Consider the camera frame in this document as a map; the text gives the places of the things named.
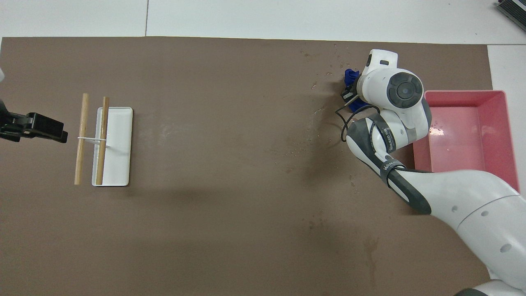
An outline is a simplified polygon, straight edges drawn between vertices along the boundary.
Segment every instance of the white rectangular tray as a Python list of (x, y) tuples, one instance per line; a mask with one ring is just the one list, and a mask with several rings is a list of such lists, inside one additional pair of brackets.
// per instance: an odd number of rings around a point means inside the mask
[[(102, 108), (97, 111), (95, 138), (100, 137)], [(108, 132), (106, 136), (106, 156), (102, 185), (95, 185), (99, 146), (93, 151), (93, 186), (126, 186), (129, 182), (130, 157), (132, 151), (133, 109), (130, 107), (110, 107), (108, 109)]]

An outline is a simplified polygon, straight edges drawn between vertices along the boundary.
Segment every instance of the pink plastic container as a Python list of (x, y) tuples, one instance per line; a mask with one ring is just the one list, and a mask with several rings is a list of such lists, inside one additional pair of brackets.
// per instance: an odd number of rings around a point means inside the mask
[(426, 91), (433, 120), (413, 143), (417, 170), (490, 172), (517, 191), (519, 182), (503, 91)]

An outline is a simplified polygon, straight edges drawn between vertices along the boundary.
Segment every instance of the wooden stick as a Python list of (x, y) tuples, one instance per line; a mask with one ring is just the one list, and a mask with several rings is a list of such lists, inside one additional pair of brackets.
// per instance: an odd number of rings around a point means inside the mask
[[(86, 125), (88, 122), (88, 105), (89, 95), (84, 93), (82, 95), (82, 109), (80, 110), (80, 127), (78, 129), (78, 136), (86, 136)], [(84, 160), (84, 139), (78, 139), (77, 146), (77, 162), (75, 164), (75, 185), (80, 185), (80, 177), (82, 176), (82, 161)]]
[(109, 97), (104, 97), (102, 105), (102, 122), (100, 123), (100, 139), (103, 139), (99, 145), (99, 154), (97, 160), (97, 175), (95, 185), (102, 185), (104, 174), (104, 157), (106, 156), (106, 136), (108, 132), (108, 109)]

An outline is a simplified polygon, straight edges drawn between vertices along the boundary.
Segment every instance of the white device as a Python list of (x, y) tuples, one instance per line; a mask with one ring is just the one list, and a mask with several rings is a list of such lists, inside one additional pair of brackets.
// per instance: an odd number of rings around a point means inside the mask
[(352, 122), (347, 145), (411, 207), (450, 225), (486, 265), (492, 281), (457, 296), (525, 296), (526, 200), (487, 172), (408, 170), (389, 155), (425, 137), (431, 124), (420, 79), (397, 61), (394, 52), (370, 52), (354, 92), (380, 113)]

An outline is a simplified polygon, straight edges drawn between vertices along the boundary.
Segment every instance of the brown table surface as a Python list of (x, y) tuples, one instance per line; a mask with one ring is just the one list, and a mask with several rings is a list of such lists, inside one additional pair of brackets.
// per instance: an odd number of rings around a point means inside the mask
[[(67, 144), (0, 141), (2, 295), (453, 295), (489, 280), (339, 141), (372, 48), (427, 90), (488, 90), (486, 46), (4, 38), (0, 98)], [(134, 109), (129, 186), (73, 185), (82, 93)], [(396, 153), (412, 165), (411, 147)]]

